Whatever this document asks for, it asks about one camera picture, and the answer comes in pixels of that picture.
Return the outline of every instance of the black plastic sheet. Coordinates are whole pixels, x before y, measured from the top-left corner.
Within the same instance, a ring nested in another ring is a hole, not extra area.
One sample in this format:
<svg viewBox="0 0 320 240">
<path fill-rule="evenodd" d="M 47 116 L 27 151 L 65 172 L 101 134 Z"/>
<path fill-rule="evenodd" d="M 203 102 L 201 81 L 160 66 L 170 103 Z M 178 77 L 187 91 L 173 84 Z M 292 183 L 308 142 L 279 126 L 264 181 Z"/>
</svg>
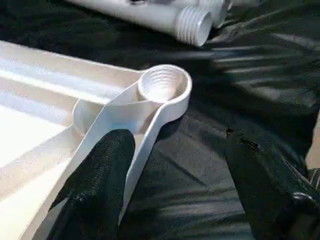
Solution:
<svg viewBox="0 0 320 240">
<path fill-rule="evenodd" d="M 191 74 L 189 108 L 161 130 L 119 239 L 253 239 L 225 161 L 227 129 L 255 136 L 273 161 L 307 175 L 320 99 L 319 1 L 234 5 L 195 48 L 62 0 L 0 2 L 1 40 L 134 69 L 175 64 Z"/>
</svg>

